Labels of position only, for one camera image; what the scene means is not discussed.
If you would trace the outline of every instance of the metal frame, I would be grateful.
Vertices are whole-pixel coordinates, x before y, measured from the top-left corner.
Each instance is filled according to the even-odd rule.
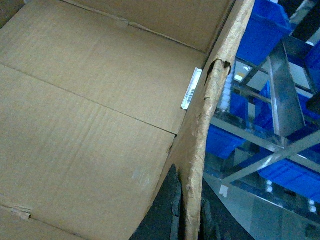
[[[233,185],[271,204],[311,220],[317,226],[320,226],[320,217],[309,212],[308,208],[301,208],[295,205],[296,203],[288,203],[279,196],[269,194],[265,192],[264,189],[258,189],[243,182],[243,180],[246,179],[245,177],[283,159],[290,159],[301,166],[320,173],[320,164],[317,164],[317,160],[320,160],[320,154],[309,150],[309,148],[314,145],[320,144],[320,130],[294,142],[287,138],[291,133],[302,129],[305,126],[305,119],[302,114],[296,88],[311,94],[314,94],[316,90],[312,84],[312,80],[309,79],[308,76],[307,80],[311,89],[307,89],[306,87],[294,83],[293,78],[290,75],[286,48],[288,48],[288,55],[290,59],[293,60],[293,63],[304,67],[304,64],[301,62],[303,62],[308,52],[312,49],[312,46],[289,36],[285,38],[283,43],[278,45],[278,48],[270,55],[268,59],[271,65],[270,72],[263,68],[264,62],[260,66],[255,66],[243,59],[237,59],[237,61],[252,69],[244,77],[241,83],[233,81],[232,84],[233,91],[240,92],[240,94],[247,97],[251,103],[254,103],[253,99],[259,99],[265,103],[272,104],[273,113],[277,113],[275,117],[280,118],[278,124],[277,122],[274,123],[274,129],[277,134],[266,131],[249,121],[244,121],[243,119],[218,108],[211,120],[212,125],[240,138],[246,139],[257,146],[265,148],[270,151],[270,153],[258,153],[252,156],[252,158],[247,161],[251,162],[251,160],[253,160],[253,164],[249,164],[249,166],[245,168],[234,166],[234,160],[232,160],[231,157],[231,160],[227,160],[230,162],[225,162],[220,171],[210,169],[210,174],[220,179],[221,184],[227,186]],[[257,90],[247,86],[250,80],[259,71],[270,76],[271,99],[261,96]],[[287,100],[283,101],[280,97],[287,98]],[[295,121],[288,117],[292,111],[295,112],[295,117],[293,117]]]

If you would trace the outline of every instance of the cardboard flap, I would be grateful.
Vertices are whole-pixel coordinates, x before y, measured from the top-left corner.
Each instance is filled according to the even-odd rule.
[[[232,0],[64,0],[83,8],[115,15],[208,52]]]
[[[3,65],[0,80],[0,205],[85,239],[129,239],[175,136]]]

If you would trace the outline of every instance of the cardboard wall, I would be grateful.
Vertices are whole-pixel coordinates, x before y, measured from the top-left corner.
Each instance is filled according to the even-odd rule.
[[[205,55],[58,0],[0,30],[0,205],[89,240],[146,215]]]
[[[0,207],[1,240],[84,240],[34,219],[22,219],[5,207]]]
[[[58,0],[33,0],[1,30],[0,63],[170,133],[205,55]]]
[[[0,29],[25,5],[23,0],[0,1]]]
[[[65,0],[130,22],[206,53],[232,0]]]
[[[198,239],[202,180],[210,121],[217,108],[231,65],[235,61],[253,6],[254,0],[236,1],[205,65],[157,186],[159,189],[171,164],[176,164],[183,187],[187,240]]]

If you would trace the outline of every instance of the white item in bin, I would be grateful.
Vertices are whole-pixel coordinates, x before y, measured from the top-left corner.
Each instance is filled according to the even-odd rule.
[[[315,214],[317,212],[316,206],[310,207],[310,212]]]
[[[266,188],[266,191],[267,191],[268,193],[272,193],[273,190],[274,190],[274,188],[273,188],[272,186],[270,186],[270,185],[268,185],[268,187]]]

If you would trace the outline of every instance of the blue storage bin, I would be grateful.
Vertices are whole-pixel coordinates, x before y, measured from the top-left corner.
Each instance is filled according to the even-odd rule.
[[[269,82],[267,82],[260,94],[266,98],[271,97]],[[310,118],[315,120],[320,119],[320,115],[317,115],[316,113],[307,109],[306,103],[308,101],[308,98],[306,96],[298,94],[298,98],[304,115],[309,116]],[[255,99],[254,103],[254,123],[268,131],[273,132],[274,126],[271,104],[265,103],[258,99]],[[306,121],[306,127],[296,131],[288,138],[291,141],[298,141],[317,130],[318,128],[314,124]],[[311,147],[310,150],[320,153],[320,144]],[[268,151],[264,148],[261,148],[260,153],[268,154]],[[252,160],[251,162],[244,162],[240,165],[240,167],[247,167],[254,162],[254,160]],[[258,173],[261,177],[267,180],[275,182],[276,184],[286,189],[289,189],[297,194],[320,203],[320,174],[317,172],[314,172],[304,166],[292,162],[289,159],[284,159],[258,171]]]
[[[268,99],[271,98],[270,82],[268,81],[264,88],[261,90],[260,95]],[[274,131],[274,123],[272,117],[272,106],[270,103],[266,103],[259,99],[254,99],[255,104],[255,119],[254,124],[262,127],[270,132]]]
[[[231,94],[230,113],[232,115],[248,120],[248,108],[248,100],[245,97],[235,93]],[[245,142],[245,139],[210,124],[205,150],[207,153],[226,160],[237,147]]]
[[[320,70],[320,41],[305,57],[305,64],[312,70]]]
[[[320,203],[320,174],[288,159],[276,162],[259,175],[286,189]]]
[[[271,98],[271,92],[270,92],[270,82],[268,81],[264,88],[261,90],[260,95],[263,97],[266,97],[268,99]],[[307,109],[307,101],[309,100],[308,97],[303,96],[301,94],[298,94],[298,98],[300,101],[302,112],[305,116],[308,116],[314,120],[319,120],[320,115],[310,111]],[[273,117],[272,117],[272,106],[269,103],[266,103],[264,101],[261,101],[259,99],[254,99],[255,104],[255,119],[254,124],[257,126],[260,126],[270,132],[274,131],[274,125],[273,125]]]
[[[291,32],[289,18],[282,6],[267,0],[255,0],[237,57],[258,66]]]

